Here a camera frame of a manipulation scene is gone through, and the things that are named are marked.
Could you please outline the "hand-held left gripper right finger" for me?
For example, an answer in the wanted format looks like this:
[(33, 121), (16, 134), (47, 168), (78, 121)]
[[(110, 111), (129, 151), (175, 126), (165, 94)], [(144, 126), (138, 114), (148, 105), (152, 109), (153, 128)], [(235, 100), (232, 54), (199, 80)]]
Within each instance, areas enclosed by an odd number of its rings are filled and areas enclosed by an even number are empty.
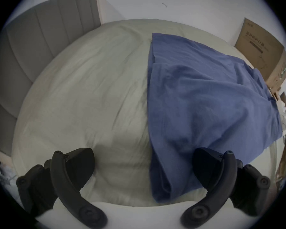
[(228, 199), (234, 208), (248, 216), (262, 215), (271, 180), (254, 166), (243, 165), (232, 151), (221, 154), (209, 148), (197, 148), (192, 157), (192, 170), (207, 194), (183, 212), (180, 222), (185, 228), (202, 226)]

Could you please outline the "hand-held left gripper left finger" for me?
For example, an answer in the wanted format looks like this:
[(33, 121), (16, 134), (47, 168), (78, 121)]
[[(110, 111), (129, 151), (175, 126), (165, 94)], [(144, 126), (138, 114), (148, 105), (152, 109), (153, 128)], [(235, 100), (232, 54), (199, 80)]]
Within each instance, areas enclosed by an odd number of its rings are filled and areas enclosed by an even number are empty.
[(67, 154), (55, 151), (44, 166), (35, 165), (16, 180), (24, 210), (37, 217), (53, 209), (59, 199), (85, 226), (104, 228), (108, 222), (106, 214), (80, 194), (94, 170), (95, 156), (91, 148), (79, 148)]

